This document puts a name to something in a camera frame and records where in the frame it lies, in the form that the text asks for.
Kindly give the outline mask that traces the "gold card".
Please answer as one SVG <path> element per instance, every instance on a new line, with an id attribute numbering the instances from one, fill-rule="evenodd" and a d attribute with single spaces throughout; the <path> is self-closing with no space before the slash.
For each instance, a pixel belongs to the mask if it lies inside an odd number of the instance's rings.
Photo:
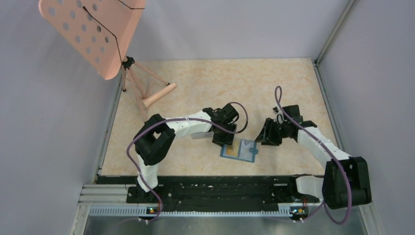
<path id="1" fill-rule="evenodd" d="M 223 148 L 223 156 L 237 158 L 239 153 L 239 146 L 225 145 Z"/>

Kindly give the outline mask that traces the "clear plastic card box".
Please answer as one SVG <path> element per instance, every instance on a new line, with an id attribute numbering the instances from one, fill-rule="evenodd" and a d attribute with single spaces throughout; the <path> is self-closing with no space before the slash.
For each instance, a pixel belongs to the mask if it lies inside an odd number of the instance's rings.
<path id="1" fill-rule="evenodd" d="M 197 133 L 192 133 L 190 135 L 190 137 L 193 140 L 197 140 L 197 139 L 212 139 L 214 136 L 213 132 L 197 132 Z"/>

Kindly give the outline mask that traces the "blue leather card holder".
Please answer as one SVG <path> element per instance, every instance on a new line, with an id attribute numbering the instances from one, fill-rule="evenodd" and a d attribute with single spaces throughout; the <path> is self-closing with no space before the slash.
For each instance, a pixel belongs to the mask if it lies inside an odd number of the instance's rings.
<path id="1" fill-rule="evenodd" d="M 258 154 L 257 143 L 252 140 L 235 139 L 232 145 L 223 145 L 220 157 L 254 163 Z"/>

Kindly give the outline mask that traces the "silver card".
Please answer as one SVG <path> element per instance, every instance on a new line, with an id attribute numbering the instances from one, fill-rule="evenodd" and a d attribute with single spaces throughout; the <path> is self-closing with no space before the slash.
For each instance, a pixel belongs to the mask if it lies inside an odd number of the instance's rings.
<path id="1" fill-rule="evenodd" d="M 255 162 L 255 157 L 258 154 L 256 142 L 250 140 L 240 140 L 238 158 L 245 162 Z"/>

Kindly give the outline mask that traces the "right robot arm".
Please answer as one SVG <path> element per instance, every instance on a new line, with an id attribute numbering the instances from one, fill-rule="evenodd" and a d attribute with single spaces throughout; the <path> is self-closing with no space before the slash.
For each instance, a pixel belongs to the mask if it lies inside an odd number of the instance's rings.
<path id="1" fill-rule="evenodd" d="M 368 204 L 372 201 L 369 170 L 363 157 L 353 157 L 327 139 L 317 125 L 304 120 L 298 105 L 274 107 L 276 118 L 267 118 L 255 141 L 279 146 L 284 138 L 294 139 L 309 150 L 324 168 L 324 175 L 295 175 L 287 196 L 294 202 L 306 195 L 320 198 L 330 209 Z"/>

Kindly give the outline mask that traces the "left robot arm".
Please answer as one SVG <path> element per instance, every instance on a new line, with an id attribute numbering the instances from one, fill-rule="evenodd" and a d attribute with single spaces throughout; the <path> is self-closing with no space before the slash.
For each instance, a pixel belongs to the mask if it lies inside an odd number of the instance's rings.
<path id="1" fill-rule="evenodd" d="M 213 135 L 216 145 L 231 145 L 238 133 L 236 121 L 239 113 L 231 103 L 223 108 L 203 108 L 201 111 L 182 117 L 163 118 L 152 115 L 133 138 L 138 156 L 138 196 L 144 202 L 152 202 L 157 196 L 158 167 L 176 138 L 196 135 Z"/>

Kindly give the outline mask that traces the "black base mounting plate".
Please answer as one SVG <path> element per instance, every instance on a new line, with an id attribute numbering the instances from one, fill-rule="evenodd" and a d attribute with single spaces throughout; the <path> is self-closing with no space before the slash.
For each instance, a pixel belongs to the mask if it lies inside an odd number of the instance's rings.
<path id="1" fill-rule="evenodd" d="M 284 203 L 319 203 L 290 190 L 290 176 L 160 176 L 154 193 L 128 188 L 130 204 L 163 203 L 163 212 L 276 212 Z"/>

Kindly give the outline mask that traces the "pink perforated music stand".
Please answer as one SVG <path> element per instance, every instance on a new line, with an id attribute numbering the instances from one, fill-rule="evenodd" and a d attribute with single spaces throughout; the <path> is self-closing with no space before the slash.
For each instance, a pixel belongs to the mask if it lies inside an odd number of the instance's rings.
<path id="1" fill-rule="evenodd" d="M 148 107 L 176 88 L 148 67 L 127 55 L 136 27 L 146 7 L 144 0 L 41 0 L 38 9 L 47 20 L 105 80 L 121 73 L 132 84 L 143 120 Z M 133 71 L 136 66 L 162 82 L 165 87 L 149 94 Z"/>

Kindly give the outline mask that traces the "aluminium rail frame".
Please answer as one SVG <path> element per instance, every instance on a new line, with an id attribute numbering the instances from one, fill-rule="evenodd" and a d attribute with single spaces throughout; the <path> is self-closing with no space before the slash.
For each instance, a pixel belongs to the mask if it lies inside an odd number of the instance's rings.
<path id="1" fill-rule="evenodd" d="M 276 190 L 255 185 L 244 190 L 230 185 L 161 185 L 155 193 L 135 185 L 90 185 L 81 190 L 79 202 L 101 206 L 104 215 L 159 216 L 260 216 L 307 217 L 309 204 L 284 198 Z"/>

